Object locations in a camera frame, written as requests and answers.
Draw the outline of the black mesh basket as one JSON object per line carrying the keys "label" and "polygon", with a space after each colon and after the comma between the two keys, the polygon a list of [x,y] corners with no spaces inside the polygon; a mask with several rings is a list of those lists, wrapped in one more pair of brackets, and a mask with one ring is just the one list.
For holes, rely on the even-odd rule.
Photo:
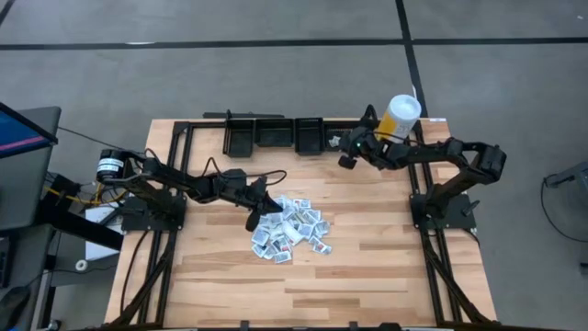
{"label": "black mesh basket", "polygon": [[231,158],[249,158],[253,153],[254,120],[226,120],[223,153]]}
{"label": "black mesh basket", "polygon": [[259,147],[290,147],[294,142],[294,121],[291,119],[256,120],[254,142]]}
{"label": "black mesh basket", "polygon": [[324,150],[322,118],[295,119],[295,152],[317,155]]}
{"label": "black mesh basket", "polygon": [[[366,129],[359,125],[358,120],[327,120],[323,123],[323,146],[326,152],[349,152],[352,143],[361,136]],[[339,146],[332,147],[329,141],[339,136]]]}

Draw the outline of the white yellow wipes canister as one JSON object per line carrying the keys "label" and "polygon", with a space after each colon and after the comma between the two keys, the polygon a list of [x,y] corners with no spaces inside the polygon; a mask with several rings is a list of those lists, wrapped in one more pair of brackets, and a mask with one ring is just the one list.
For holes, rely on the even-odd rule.
{"label": "white yellow wipes canister", "polygon": [[421,104],[415,97],[410,95],[393,97],[375,130],[377,139],[402,143],[421,117],[421,112]]}

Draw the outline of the grey chair base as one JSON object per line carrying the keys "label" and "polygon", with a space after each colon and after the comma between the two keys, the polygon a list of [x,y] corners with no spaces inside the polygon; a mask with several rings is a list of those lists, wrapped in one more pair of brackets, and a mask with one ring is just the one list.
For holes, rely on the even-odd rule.
{"label": "grey chair base", "polygon": [[557,188],[564,182],[576,182],[580,188],[588,191],[588,161],[580,162],[568,169],[548,175],[544,182],[548,188]]}

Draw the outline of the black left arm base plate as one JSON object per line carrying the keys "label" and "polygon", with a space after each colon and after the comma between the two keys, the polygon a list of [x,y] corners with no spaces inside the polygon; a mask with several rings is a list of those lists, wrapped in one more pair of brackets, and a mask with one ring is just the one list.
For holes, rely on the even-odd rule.
{"label": "black left arm base plate", "polygon": [[184,196],[169,196],[163,205],[131,197],[121,209],[121,229],[130,231],[175,231],[181,230],[187,208]]}

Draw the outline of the monitor with blue screen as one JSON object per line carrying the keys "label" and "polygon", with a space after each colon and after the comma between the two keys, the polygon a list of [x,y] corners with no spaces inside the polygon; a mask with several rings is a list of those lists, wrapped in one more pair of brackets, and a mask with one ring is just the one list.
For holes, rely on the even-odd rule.
{"label": "monitor with blue screen", "polygon": [[0,102],[0,159],[56,145],[54,133]]}

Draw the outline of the black stand beam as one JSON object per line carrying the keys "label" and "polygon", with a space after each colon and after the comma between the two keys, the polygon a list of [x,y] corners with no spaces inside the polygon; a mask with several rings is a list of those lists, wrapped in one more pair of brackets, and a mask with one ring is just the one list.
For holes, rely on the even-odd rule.
{"label": "black stand beam", "polygon": [[63,233],[120,250],[123,243],[122,234],[105,225],[92,223],[70,211],[80,188],[80,184],[61,175],[50,178],[49,187],[44,188],[44,195],[37,207],[36,223],[49,224]]}

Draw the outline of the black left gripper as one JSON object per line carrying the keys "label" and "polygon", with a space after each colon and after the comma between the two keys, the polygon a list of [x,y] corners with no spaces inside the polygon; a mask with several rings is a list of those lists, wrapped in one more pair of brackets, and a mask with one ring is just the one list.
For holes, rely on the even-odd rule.
{"label": "black left gripper", "polygon": [[242,169],[231,169],[215,179],[214,191],[221,200],[244,207],[250,212],[245,223],[248,232],[257,228],[262,215],[283,211],[283,207],[268,195],[266,182],[267,177],[260,176],[248,184],[247,175]]}

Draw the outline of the white paper sheet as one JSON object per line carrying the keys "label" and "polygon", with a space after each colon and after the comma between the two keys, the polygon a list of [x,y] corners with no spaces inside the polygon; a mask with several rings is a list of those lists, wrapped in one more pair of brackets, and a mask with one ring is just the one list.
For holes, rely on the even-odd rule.
{"label": "white paper sheet", "polygon": [[[85,211],[85,218],[92,223],[100,223],[107,218],[115,207],[113,204],[102,205]],[[119,234],[122,234],[120,221],[117,217],[114,217],[113,221],[107,224],[107,228],[113,230]],[[87,261],[94,261],[104,257],[110,257],[116,255],[119,251],[116,249],[108,248],[103,245],[98,245],[92,242],[85,242],[85,259]]]}

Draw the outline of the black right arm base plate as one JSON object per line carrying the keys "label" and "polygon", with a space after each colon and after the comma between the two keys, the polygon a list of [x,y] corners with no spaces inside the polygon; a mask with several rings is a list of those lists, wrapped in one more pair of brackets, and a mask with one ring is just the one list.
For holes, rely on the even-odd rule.
{"label": "black right arm base plate", "polygon": [[442,218],[429,217],[424,213],[425,195],[417,194],[409,198],[413,225],[415,227],[435,230],[449,229],[473,229],[476,222],[473,210],[480,204],[478,200],[471,201],[466,194],[460,194],[452,198],[447,206],[447,213]]}

